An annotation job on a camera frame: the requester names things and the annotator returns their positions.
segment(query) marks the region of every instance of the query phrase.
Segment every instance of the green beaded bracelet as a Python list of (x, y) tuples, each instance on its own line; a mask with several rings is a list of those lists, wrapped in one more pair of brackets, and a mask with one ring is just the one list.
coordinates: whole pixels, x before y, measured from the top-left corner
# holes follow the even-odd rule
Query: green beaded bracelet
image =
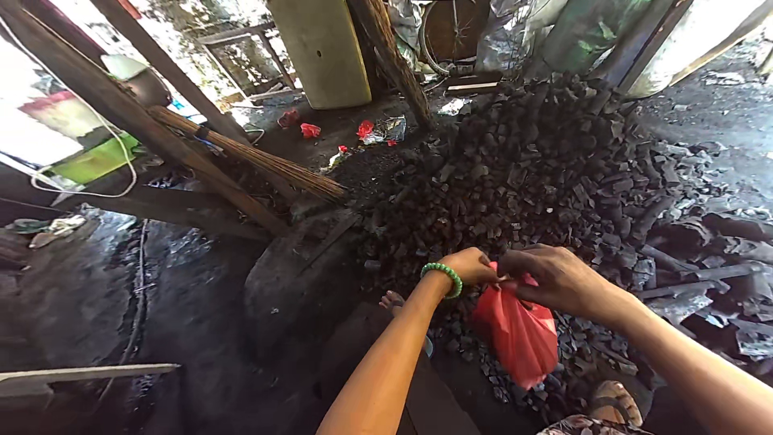
[(427, 275), (427, 272), (431, 270), (445, 272), (445, 274), (454, 282), (454, 289), (449, 294), (445, 295), (445, 299), (454, 299), (461, 294), (461, 278), (459, 278), (459, 275), (457, 275), (453, 269), (441, 263), (427, 263), (421, 268), (421, 277), (424, 278), (424, 275)]

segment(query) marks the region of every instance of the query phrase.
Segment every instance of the charcoal pile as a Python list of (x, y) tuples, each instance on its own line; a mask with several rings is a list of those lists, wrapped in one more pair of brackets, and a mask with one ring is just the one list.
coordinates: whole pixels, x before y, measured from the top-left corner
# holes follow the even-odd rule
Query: charcoal pile
[[(403, 150), (393, 182), (363, 210), (369, 237), (360, 254), (375, 277), (374, 289), (410, 291), (421, 266), (462, 248), (478, 246), (497, 259), (507, 249), (535, 243), (572, 249), (633, 293), (705, 283), (689, 274), (661, 280), (660, 253), (648, 242), (653, 226), (686, 225), (726, 193), (705, 175), (723, 147), (659, 142), (637, 117), (636, 106), (621, 103), (604, 82), (568, 74), (513, 85), (463, 108), (439, 139), (418, 151)], [(475, 295), (468, 301), (474, 303)], [(458, 303), (459, 310), (437, 319), (430, 335), (447, 351), (480, 364), (498, 399), (531, 407), (547, 421), (584, 406), (588, 376), (600, 361), (639, 372), (622, 337), (556, 313), (561, 364), (542, 385), (519, 391), (469, 330), (464, 301)]]
[(638, 294), (728, 361), (755, 375), (773, 368), (773, 224), (736, 214), (688, 217), (654, 230), (658, 288)]

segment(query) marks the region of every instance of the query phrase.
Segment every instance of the plastic wrapper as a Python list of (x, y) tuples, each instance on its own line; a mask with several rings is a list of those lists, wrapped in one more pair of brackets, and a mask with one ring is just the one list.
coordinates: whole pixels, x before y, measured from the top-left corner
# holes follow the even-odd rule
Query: plastic wrapper
[(360, 138), (365, 145), (386, 142), (388, 140), (402, 142), (405, 139), (405, 115), (376, 121), (373, 129), (365, 135), (361, 135)]

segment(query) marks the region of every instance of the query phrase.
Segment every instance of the charcoal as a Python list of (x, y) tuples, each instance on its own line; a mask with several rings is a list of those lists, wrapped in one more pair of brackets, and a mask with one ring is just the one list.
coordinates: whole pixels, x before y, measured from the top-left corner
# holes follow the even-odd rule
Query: charcoal
[(661, 197), (658, 199), (655, 203), (650, 205), (644, 212), (644, 215), (638, 219), (636, 225), (631, 229), (631, 236), (638, 240), (645, 240), (647, 238), (647, 233), (652, 229), (658, 216), (666, 211), (666, 209), (672, 207), (675, 203), (675, 197)]
[[(381, 201), (365, 206), (371, 210), (363, 214), (371, 219), (363, 225), (366, 240), (359, 252), (363, 263), (381, 262), (370, 276), (377, 292), (413, 288), (424, 264), (461, 248), (478, 246), (496, 260), (507, 249), (533, 243), (572, 248), (611, 282), (647, 296), (643, 299), (673, 321), (702, 308), (706, 300), (698, 296), (708, 299), (707, 290), (712, 295), (727, 291), (721, 281), (704, 283), (680, 273), (698, 271), (690, 262), (703, 266), (699, 261), (707, 255), (731, 265), (744, 257), (722, 251), (676, 254), (668, 249), (676, 240), (665, 237), (656, 249), (648, 238), (653, 228), (659, 234), (659, 225), (700, 216), (705, 203), (725, 194), (703, 177), (714, 157), (708, 146), (687, 149), (656, 142), (638, 123), (635, 104), (621, 111), (621, 96), (599, 80), (586, 84), (577, 76), (557, 74), (553, 81), (504, 89), (504, 95), (487, 95), (468, 106), (443, 139), (420, 145), (419, 152), (401, 151), (402, 167), (384, 187)], [(688, 288), (673, 288), (679, 285)], [(561, 390), (566, 405), (560, 412), (580, 412), (582, 401), (570, 392), (568, 379), (590, 385), (583, 377), (598, 370), (597, 361), (610, 358), (621, 371), (636, 369), (626, 359), (624, 340), (560, 314), (558, 353), (565, 369), (555, 375), (559, 385), (551, 379), (547, 389), (515, 394), (495, 352), (482, 346), (462, 320), (468, 308), (459, 300), (446, 304), (451, 314), (433, 319), (440, 322), (433, 326), (433, 337), (448, 336), (445, 348), (466, 361), (479, 361), (482, 375), (496, 380), (494, 394), (500, 400), (516, 398), (552, 416), (557, 401), (544, 400), (542, 393), (552, 398)], [(766, 315), (761, 309), (758, 313)]]
[(661, 317), (665, 317), (671, 324), (681, 324), (691, 314), (712, 303), (712, 299), (706, 296), (706, 290), (689, 291), (673, 298), (657, 298), (646, 303), (650, 310)]
[(381, 262), (378, 260), (366, 260), (365, 270), (368, 272), (378, 272), (381, 270)]
[(764, 266), (754, 263), (746, 263), (739, 265), (729, 265), (724, 267), (717, 267), (716, 269), (701, 269), (694, 270), (692, 272), (681, 272), (682, 276), (686, 279), (693, 281), (707, 281), (710, 279), (726, 279), (734, 276), (749, 275), (753, 272), (763, 272)]
[(703, 224), (721, 235), (752, 241), (773, 240), (773, 224), (756, 219), (726, 213), (709, 213), (703, 216)]
[(675, 259), (671, 255), (653, 248), (650, 245), (644, 245), (640, 250), (642, 251), (642, 254), (653, 257), (657, 266), (662, 269), (672, 270), (674, 272), (686, 272), (700, 269), (696, 265), (691, 265), (689, 263)]
[(725, 260), (723, 257), (720, 257), (719, 255), (709, 255), (705, 259), (700, 261), (701, 264), (707, 267), (707, 269), (715, 269), (717, 267), (720, 267), (724, 265), (727, 260)]
[(688, 292), (706, 292), (708, 289), (717, 288), (715, 281), (699, 281), (698, 283), (678, 284), (676, 286), (661, 287), (659, 289), (645, 290), (639, 292), (636, 296), (641, 300), (652, 299), (663, 296), (678, 296)]

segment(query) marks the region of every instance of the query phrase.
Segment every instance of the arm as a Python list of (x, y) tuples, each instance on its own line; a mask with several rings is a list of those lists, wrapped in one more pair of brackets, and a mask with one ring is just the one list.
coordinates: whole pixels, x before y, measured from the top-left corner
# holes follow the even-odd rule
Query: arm
[[(495, 281), (489, 259), (477, 248), (443, 258), (465, 284)], [(400, 315), (393, 319), (346, 381), (328, 409), (319, 434), (394, 434), (400, 424), (410, 380), (435, 308), (451, 290), (451, 279), (432, 270), (418, 283)]]
[(679, 332), (567, 249), (535, 245), (510, 251), (499, 271), (529, 272), (540, 284), (502, 284), (519, 297), (628, 337), (711, 433), (773, 433), (773, 389)]

